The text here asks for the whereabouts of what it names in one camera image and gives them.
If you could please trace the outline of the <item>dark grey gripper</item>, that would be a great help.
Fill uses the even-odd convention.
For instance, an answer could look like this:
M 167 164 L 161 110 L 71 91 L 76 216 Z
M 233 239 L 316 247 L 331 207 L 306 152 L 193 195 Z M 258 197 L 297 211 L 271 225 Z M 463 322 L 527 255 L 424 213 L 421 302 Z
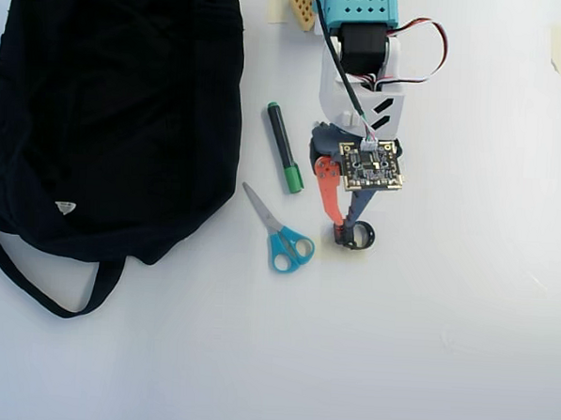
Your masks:
M 315 167 L 324 212 L 338 227 L 343 225 L 371 227 L 368 222 L 361 221 L 360 216 L 374 194 L 378 192 L 377 190 L 352 191 L 351 204 L 345 220 L 337 201 L 341 176 L 339 163 L 342 158 L 339 144 L 350 142 L 358 145 L 359 141 L 359 136 L 345 132 L 333 123 L 320 123 L 313 128 L 312 138 L 309 142 L 309 158 Z

